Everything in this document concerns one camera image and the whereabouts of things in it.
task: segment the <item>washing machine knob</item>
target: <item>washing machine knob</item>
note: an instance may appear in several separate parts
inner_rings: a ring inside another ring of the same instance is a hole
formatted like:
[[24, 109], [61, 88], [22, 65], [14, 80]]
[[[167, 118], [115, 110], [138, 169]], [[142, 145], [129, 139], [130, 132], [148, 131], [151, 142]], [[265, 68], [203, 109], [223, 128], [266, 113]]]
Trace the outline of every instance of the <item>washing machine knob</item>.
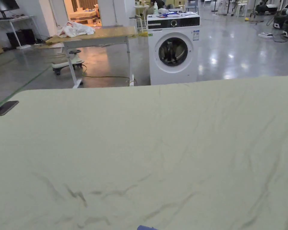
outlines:
[[172, 20], [171, 21], [171, 26], [172, 27], [176, 27], [177, 26], [177, 21], [176, 20]]

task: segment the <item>spray bottle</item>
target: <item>spray bottle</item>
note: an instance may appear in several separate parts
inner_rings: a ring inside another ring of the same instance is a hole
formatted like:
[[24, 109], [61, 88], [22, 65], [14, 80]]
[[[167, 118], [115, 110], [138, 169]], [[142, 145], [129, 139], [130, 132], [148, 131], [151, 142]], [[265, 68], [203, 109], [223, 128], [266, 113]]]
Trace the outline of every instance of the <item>spray bottle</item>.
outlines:
[[158, 13], [158, 5], [157, 5], [156, 2], [155, 2], [155, 5], [154, 5], [154, 14], [155, 15], [159, 15], [159, 13]]

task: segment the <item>white cloth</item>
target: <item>white cloth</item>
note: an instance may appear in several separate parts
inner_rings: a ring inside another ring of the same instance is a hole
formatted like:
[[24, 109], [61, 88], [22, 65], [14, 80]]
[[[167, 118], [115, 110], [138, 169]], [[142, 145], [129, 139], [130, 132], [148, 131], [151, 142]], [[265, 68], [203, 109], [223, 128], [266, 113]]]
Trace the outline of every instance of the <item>white cloth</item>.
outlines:
[[76, 37], [78, 35], [94, 34], [95, 29], [76, 22], [67, 22], [58, 30], [59, 37]]

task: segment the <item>smartphone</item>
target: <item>smartphone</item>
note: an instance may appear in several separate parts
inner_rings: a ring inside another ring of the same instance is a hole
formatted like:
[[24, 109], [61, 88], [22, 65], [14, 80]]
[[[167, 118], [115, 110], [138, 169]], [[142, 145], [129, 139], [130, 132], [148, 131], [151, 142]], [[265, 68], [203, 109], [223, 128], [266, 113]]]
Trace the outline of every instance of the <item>smartphone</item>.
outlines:
[[7, 114], [8, 111], [10, 111], [12, 108], [17, 105], [19, 101], [10, 101], [10, 102], [5, 102], [1, 107], [0, 107], [0, 116], [3, 116]]

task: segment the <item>wooden tabletop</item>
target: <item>wooden tabletop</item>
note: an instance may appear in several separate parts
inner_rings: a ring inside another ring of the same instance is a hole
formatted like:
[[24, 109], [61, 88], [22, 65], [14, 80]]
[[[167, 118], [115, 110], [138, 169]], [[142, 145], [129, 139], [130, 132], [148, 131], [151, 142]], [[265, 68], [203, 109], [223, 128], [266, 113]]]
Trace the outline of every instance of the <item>wooden tabletop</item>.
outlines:
[[109, 37], [126, 37], [136, 35], [136, 30], [134, 26], [124, 27], [106, 27], [99, 28], [95, 30], [95, 33], [92, 35], [80, 35], [76, 37], [58, 37], [54, 36], [46, 41], [46, 44], [51, 45], [54, 43], [60, 43], [64, 41], [71, 40], [85, 40], [85, 39], [100, 39], [100, 38], [109, 38]]

